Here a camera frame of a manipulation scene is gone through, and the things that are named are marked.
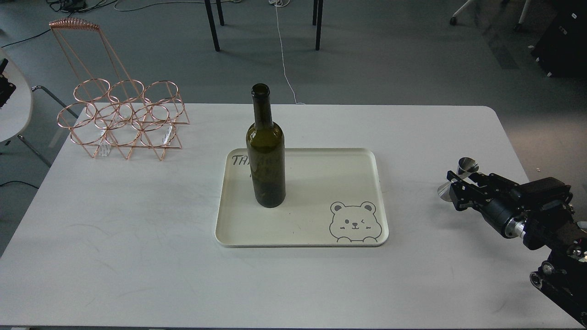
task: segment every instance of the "cable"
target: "cable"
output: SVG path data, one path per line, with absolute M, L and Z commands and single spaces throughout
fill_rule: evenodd
M 51 7 L 51 9 L 53 9 L 54 12 L 72 12 L 72 13 L 73 12 L 76 12 L 76 13 L 89 12 L 89 11 L 92 11 L 94 9 L 98 9 L 98 8 L 102 8 L 102 7 L 111 5 L 111 4 L 115 3 L 115 2 L 117 2 L 118 0 L 112 0 L 112 1 L 108 2 L 107 4 L 105 3 L 106 1 L 107 0 L 100 0 L 100 1 L 98 1 L 97 4 L 91 6 L 90 8 L 82 8 L 82 9 L 73 9 L 73 10 L 70 10 L 70 9 L 68 9 L 68 7 L 71 7 L 72 5 L 75 5 L 77 3 L 68 5 L 67 4 L 67 0 L 53 0 L 53 1 L 45 0 L 45 2 L 49 5 L 49 7 Z
M 290 0 L 287 0 L 287 2 L 284 3 L 283 0 L 269 0 L 269 4 L 276 6 L 277 8 L 283 8 L 287 5 L 289 5 L 289 1 Z
M 26 38 L 26 39 L 23 39 L 23 40 L 21 40 L 21 41 L 16 41 L 16 42 L 9 43 L 9 44 L 7 44 L 7 45 L 1 46 L 0 48 L 4 48 L 4 47 L 8 47 L 8 46 L 12 46 L 12 45 L 16 45 L 17 43 L 21 43 L 21 42 L 29 41 L 29 40 L 31 40 L 31 39 L 35 39 L 35 38 L 37 38 L 37 37 L 39 37 L 39 36 L 42 36 L 42 35 L 44 35 L 45 33 L 49 32 L 49 31 L 51 31 L 51 29 L 47 29 L 46 31 L 44 31 L 44 32 L 41 32 L 41 33 L 37 34 L 36 36 L 32 36 L 32 37 L 30 37 L 30 38 Z
M 283 64 L 283 66 L 284 66 L 284 77 L 285 77 L 285 81 L 287 81 L 287 82 L 288 82 L 289 89 L 291 89 L 291 90 L 292 90 L 292 93 L 293 93 L 293 100 L 294 100 L 293 102 L 294 102 L 295 104 L 297 104 L 297 105 L 305 105 L 306 103 L 301 103 L 301 102 L 298 102 L 298 100 L 296 99 L 296 97 L 295 97 L 295 92 L 294 92 L 294 88 L 293 88 L 293 87 L 292 87 L 292 85 L 289 83 L 288 75 L 285 73 L 284 43 L 283 43 L 283 41 L 281 40 L 281 31 L 279 30 L 279 15 L 277 14 L 277 8 L 282 8 L 282 7 L 279 7 L 279 6 L 275 5 L 275 4 L 274 4 L 274 6 L 275 6 L 275 17 L 276 17 L 276 19 L 277 19 L 277 33 L 279 34 L 279 44 L 281 45 L 281 64 Z
M 3 187 L 3 186 L 5 186 L 5 185 L 7 185 L 7 184 L 9 184 L 9 183 L 23 183 L 23 184 L 26 184 L 27 186 L 31 186 L 31 187 L 33 187 L 33 188 L 35 188 L 35 189 L 38 189 L 38 188 L 39 188 L 39 187 L 37 187 L 37 186 L 33 186 L 33 185 L 32 185 L 32 184 L 30 184 L 30 183 L 27 183 L 27 182 L 24 182 L 24 181 L 18 181 L 18 180 L 4 182 L 4 183 L 0 184 L 0 187 Z
M 241 2 L 242 0 L 221 0 L 221 2 L 233 2 L 235 4 Z M 116 4 L 114 5 L 114 9 L 116 9 L 119 12 L 132 12 L 132 11 L 138 11 L 141 9 L 145 9 L 145 8 L 149 8 L 151 6 L 156 6 L 156 5 L 168 5 L 168 4 L 203 4 L 204 1 L 170 1 L 170 2 L 156 2 L 155 4 L 150 4 L 150 5 L 146 5 L 146 6 L 142 6 L 142 7 L 138 7 L 138 8 L 133 8 L 133 9 L 118 9 L 118 4 L 121 3 L 121 0 L 117 0 Z

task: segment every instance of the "bottle neck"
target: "bottle neck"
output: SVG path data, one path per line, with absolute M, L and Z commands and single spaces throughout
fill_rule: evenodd
M 269 97 L 253 97 L 253 108 L 255 110 L 255 129 L 273 129 Z

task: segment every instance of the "chair leg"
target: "chair leg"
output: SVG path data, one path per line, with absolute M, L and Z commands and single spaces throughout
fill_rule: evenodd
M 51 93 L 51 91 L 44 86 L 35 86 L 35 87 L 31 88 L 31 92 L 34 92 L 39 89 L 42 89 L 45 93 L 47 93 L 47 95 L 52 97 L 53 100 L 55 100 L 57 103 L 59 103 L 62 107 L 67 107 L 67 105 L 65 105 L 65 103 L 63 103 L 57 96 L 55 96 L 55 94 Z M 79 116 L 75 112 L 73 112 L 71 109 L 68 109 L 68 112 L 71 113 L 72 116 L 75 117 L 76 119 L 79 118 Z
M 522 24 L 524 24 L 524 21 L 526 20 L 526 15 L 528 15 L 528 8 L 530 8 L 530 2 L 532 2 L 532 0 L 526 0 L 526 2 L 524 3 L 524 8 L 522 9 L 522 15 L 520 15 L 519 21 L 516 24 L 516 26 L 514 27 L 514 30 L 519 31 L 520 28 L 522 27 Z
M 218 10 L 218 20 L 220 26 L 224 26 L 224 15 L 222 14 L 222 0 L 216 0 L 216 9 Z
M 312 25 L 316 26 L 316 15 L 318 11 L 318 0 L 314 0 L 314 10 L 312 11 Z
M 453 17 L 450 18 L 450 25 L 456 25 L 458 14 L 460 14 L 463 10 L 465 10 L 474 1 L 475 0 L 467 0 L 467 2 L 465 2 L 464 5 L 461 6 L 461 8 L 458 8 L 458 10 L 453 14 Z
M 206 5 L 206 13 L 208 14 L 208 23 L 210 23 L 210 32 L 212 33 L 214 49 L 219 52 L 220 45 L 218 44 L 218 35 L 216 35 L 216 25 L 214 24 L 214 16 L 212 15 L 212 5 L 210 4 L 210 0 L 204 0 L 204 4 Z
M 320 50 L 320 36 L 322 33 L 322 7 L 324 0 L 318 0 L 318 14 L 316 20 L 316 50 Z
M 33 145 L 28 142 L 28 140 L 25 139 L 24 136 L 22 136 L 21 134 L 17 135 L 18 139 L 20 141 L 22 141 L 22 143 L 24 143 L 35 155 L 37 155 L 37 157 L 39 157 L 39 159 L 41 159 L 43 161 L 43 163 L 45 163 L 45 165 L 47 165 L 48 167 L 51 167 L 51 162 L 49 160 L 47 160 L 47 158 L 43 157 L 43 155 L 41 155 L 40 152 L 38 152 L 35 147 L 33 147 Z

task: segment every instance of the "black cabinet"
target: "black cabinet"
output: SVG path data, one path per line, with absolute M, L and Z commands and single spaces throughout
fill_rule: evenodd
M 569 1 L 536 44 L 532 55 L 554 76 L 587 76 L 587 1 Z

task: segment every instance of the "wire wine rack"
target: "wire wine rack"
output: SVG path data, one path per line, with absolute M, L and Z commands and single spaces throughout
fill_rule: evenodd
M 63 108 L 57 116 L 57 124 L 69 130 L 72 142 L 82 146 L 92 158 L 107 156 L 112 148 L 125 159 L 130 158 L 134 149 L 151 149 L 163 160 L 168 149 L 182 148 L 177 126 L 189 124 L 190 120 L 175 83 L 162 80 L 145 87 L 132 79 L 99 25 L 84 19 L 64 18 L 51 22 L 49 27 L 80 82 L 73 90 L 77 102 Z M 110 84 L 91 74 L 61 33 L 65 29 L 98 34 L 117 77 L 116 83 Z M 89 79 L 81 78 L 73 59 Z M 69 124 L 65 118 L 65 112 L 71 111 L 80 113 L 75 124 Z

